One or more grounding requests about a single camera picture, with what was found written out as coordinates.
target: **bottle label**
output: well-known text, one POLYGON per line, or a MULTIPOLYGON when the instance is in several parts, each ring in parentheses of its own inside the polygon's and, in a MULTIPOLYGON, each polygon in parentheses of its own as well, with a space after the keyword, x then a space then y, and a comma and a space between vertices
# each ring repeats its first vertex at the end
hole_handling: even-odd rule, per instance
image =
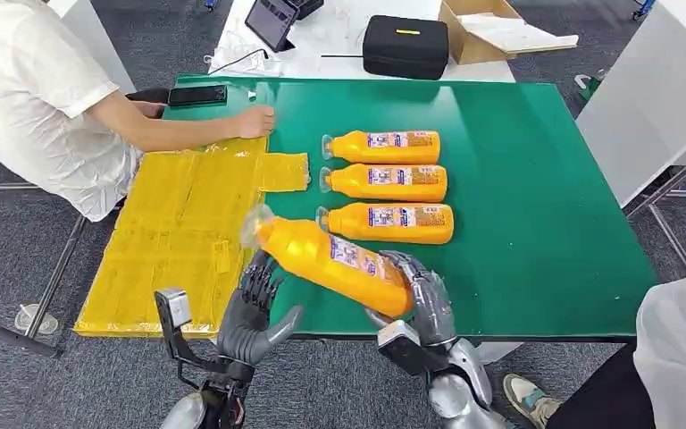
POLYGON ((371 132, 367 136, 369 147, 423 147, 432 146, 428 131, 371 132))
POLYGON ((444 226, 446 216, 440 206, 371 207, 369 226, 444 226))
POLYGON ((372 277, 385 279, 385 261, 380 255, 332 235, 330 235, 330 258, 372 277))
POLYGON ((370 185, 434 185, 439 181, 438 167, 373 167, 369 169, 370 185))

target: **green mat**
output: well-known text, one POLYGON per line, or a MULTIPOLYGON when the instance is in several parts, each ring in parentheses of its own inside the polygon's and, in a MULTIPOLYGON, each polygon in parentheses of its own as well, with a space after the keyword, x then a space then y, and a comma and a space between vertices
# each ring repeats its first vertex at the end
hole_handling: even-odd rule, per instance
MULTIPOLYGON (((178 87, 228 84, 227 105, 168 109, 170 119, 234 114, 256 103, 277 111, 272 152, 308 152, 306 192, 268 194, 275 214, 314 219, 318 206, 352 202, 322 194, 322 134, 437 130, 448 169, 445 203, 454 238, 443 246, 358 242, 413 254, 441 274, 463 335, 613 336, 635 333, 646 290, 657 284, 628 223, 556 87, 413 80, 290 80, 181 76, 178 87)), ((290 275, 272 309, 305 307, 301 333, 369 334, 361 307, 290 275)))

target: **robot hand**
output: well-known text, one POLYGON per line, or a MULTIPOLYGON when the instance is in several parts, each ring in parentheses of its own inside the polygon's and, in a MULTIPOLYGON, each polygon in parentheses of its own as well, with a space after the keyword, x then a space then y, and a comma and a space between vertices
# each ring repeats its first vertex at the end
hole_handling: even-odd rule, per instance
POLYGON ((277 261, 259 250, 232 292, 215 342, 220 356, 256 366, 276 344, 286 340, 301 321, 295 306, 273 327, 270 308, 281 279, 272 280, 277 261))
POLYGON ((381 354, 411 375, 424 374, 430 403, 451 429, 498 429, 506 426, 490 409, 492 391, 476 348, 456 336, 451 303, 442 279, 415 257, 381 252, 401 271, 414 300, 409 324, 367 308, 378 332, 381 354))
POLYGON ((270 308, 280 281, 272 279, 277 263, 259 250, 241 274, 230 296, 215 340, 218 358, 202 359, 185 342, 181 327, 190 322, 185 291, 159 290, 156 307, 170 357, 178 362, 178 377, 197 391, 180 400, 164 420, 162 429, 239 429, 245 420, 243 400, 255 366, 275 345, 286 340, 301 320, 296 306, 269 327, 270 308), (182 374, 183 364, 208 371, 199 387, 182 374))

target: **white cloth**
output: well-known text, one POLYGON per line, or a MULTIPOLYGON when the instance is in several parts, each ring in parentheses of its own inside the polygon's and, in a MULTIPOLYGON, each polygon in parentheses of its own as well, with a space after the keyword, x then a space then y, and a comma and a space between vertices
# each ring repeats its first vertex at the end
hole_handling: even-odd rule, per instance
POLYGON ((635 367, 657 429, 686 427, 686 279, 656 286, 640 305, 635 367))
POLYGON ((0 0, 0 161, 91 221, 130 188, 140 152, 85 114, 117 85, 39 0, 0 0))

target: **black phone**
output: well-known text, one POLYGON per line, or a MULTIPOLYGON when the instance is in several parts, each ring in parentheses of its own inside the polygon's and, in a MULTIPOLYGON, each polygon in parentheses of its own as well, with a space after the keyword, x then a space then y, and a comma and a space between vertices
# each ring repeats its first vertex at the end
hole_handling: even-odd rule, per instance
POLYGON ((205 103, 227 103, 227 87, 225 85, 212 85, 208 87, 175 88, 170 90, 170 96, 167 101, 167 104, 173 107, 205 103))

